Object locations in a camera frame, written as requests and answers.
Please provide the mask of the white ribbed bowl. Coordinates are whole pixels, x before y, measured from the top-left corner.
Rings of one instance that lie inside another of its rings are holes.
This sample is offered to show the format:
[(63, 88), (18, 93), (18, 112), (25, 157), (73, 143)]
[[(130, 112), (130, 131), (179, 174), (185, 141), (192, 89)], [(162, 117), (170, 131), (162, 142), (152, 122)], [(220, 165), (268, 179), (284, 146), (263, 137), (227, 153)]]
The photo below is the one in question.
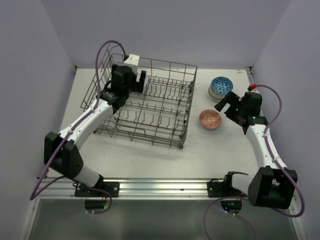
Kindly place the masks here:
[(218, 102), (225, 97), (224, 95), (215, 94), (215, 92), (212, 90), (210, 86), (208, 87), (208, 93), (215, 101), (218, 101)]

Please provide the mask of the red diamond pattern bowl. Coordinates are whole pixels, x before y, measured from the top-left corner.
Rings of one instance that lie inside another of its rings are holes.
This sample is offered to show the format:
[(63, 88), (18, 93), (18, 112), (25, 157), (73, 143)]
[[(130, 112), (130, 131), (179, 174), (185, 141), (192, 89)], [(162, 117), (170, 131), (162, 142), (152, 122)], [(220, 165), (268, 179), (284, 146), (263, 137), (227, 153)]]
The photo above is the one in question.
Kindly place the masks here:
[(233, 90), (233, 82), (225, 77), (218, 76), (211, 81), (210, 88), (211, 90), (219, 96), (224, 96)]

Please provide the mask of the blue zigzag pattern bowl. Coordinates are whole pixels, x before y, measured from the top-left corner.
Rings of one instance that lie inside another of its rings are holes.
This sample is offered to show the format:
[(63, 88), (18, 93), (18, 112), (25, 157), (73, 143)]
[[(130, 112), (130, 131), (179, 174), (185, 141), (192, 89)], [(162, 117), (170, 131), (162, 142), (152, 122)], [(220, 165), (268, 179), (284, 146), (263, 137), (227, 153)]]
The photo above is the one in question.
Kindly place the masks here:
[(199, 122), (207, 130), (216, 130), (222, 124), (222, 117), (216, 110), (206, 109), (199, 114)]

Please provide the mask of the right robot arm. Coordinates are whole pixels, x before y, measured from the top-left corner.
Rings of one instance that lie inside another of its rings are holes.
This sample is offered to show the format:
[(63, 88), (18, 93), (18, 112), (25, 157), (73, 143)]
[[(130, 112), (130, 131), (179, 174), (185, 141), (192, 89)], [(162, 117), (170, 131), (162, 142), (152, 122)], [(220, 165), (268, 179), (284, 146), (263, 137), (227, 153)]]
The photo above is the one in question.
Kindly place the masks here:
[(239, 97), (230, 91), (215, 105), (221, 111), (229, 104), (225, 116), (238, 124), (254, 151), (258, 170), (254, 176), (230, 171), (223, 180), (223, 192), (235, 196), (239, 191), (247, 195), (249, 203), (256, 207), (288, 209), (298, 181), (295, 170), (287, 168), (281, 160), (267, 128), (268, 120), (261, 115), (262, 96), (247, 91)]

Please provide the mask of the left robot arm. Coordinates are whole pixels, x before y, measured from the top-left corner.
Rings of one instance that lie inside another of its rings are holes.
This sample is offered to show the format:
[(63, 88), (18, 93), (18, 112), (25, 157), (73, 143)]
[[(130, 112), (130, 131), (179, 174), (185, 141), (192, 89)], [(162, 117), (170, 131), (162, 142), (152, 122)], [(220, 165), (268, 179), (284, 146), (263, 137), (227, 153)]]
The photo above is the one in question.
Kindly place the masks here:
[(98, 91), (96, 99), (69, 127), (50, 132), (44, 140), (45, 161), (65, 178), (86, 185), (92, 196), (103, 193), (103, 177), (84, 164), (80, 149), (98, 126), (113, 116), (127, 101), (130, 93), (142, 93), (146, 71), (127, 65), (112, 65), (111, 79)]

